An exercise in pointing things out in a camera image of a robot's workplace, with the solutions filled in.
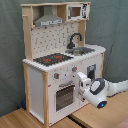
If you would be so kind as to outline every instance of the kitchen hood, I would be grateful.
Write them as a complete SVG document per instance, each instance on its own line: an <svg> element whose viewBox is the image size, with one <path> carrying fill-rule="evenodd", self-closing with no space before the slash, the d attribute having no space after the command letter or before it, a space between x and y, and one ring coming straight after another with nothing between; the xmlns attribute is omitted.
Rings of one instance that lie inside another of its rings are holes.
<svg viewBox="0 0 128 128"><path fill-rule="evenodd" d="M63 18L53 15L52 5L46 5L43 9L44 16L34 22L36 27L64 23Z"/></svg>

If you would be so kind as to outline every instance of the toy kitchen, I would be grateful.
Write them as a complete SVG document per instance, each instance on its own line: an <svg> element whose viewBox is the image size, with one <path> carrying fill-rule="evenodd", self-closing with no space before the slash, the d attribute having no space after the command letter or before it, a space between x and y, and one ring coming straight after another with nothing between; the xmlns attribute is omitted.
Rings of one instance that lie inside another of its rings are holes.
<svg viewBox="0 0 128 128"><path fill-rule="evenodd" d="M27 111L49 127L88 104L82 72L102 77L105 48L85 44L90 2L22 4Z"/></svg>

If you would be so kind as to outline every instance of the table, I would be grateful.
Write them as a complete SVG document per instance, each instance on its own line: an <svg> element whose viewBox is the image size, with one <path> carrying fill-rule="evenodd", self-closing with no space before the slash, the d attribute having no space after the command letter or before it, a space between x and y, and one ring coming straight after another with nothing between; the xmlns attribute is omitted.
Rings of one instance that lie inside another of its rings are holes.
<svg viewBox="0 0 128 128"><path fill-rule="evenodd" d="M16 110L0 118L0 128L44 128L44 125L23 109ZM50 128L81 128L68 117Z"/></svg>
<svg viewBox="0 0 128 128"><path fill-rule="evenodd" d="M87 128L116 128L128 118L128 91L108 98L102 109L88 104L70 116Z"/></svg>

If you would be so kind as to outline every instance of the faucet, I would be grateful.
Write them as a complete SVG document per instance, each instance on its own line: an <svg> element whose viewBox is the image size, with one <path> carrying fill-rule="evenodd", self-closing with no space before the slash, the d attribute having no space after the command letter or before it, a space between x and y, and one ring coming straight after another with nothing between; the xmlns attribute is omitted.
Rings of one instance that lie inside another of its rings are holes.
<svg viewBox="0 0 128 128"><path fill-rule="evenodd" d="M75 47L75 44L73 44L72 40L73 40L73 37L75 35L78 35L80 36L80 41L82 41L82 35L80 33L74 33L71 38L70 38L70 43L67 45L67 49L72 49L73 47Z"/></svg>

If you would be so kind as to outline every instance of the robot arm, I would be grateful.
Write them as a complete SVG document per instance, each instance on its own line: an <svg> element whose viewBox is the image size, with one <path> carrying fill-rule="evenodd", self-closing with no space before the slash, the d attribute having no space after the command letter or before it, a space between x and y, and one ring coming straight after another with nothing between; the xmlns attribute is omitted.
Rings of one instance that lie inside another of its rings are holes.
<svg viewBox="0 0 128 128"><path fill-rule="evenodd" d="M79 76L79 93L97 108L103 108L107 104L107 96L128 90L128 80L120 83L111 83L102 78L96 79L93 83L82 72Z"/></svg>

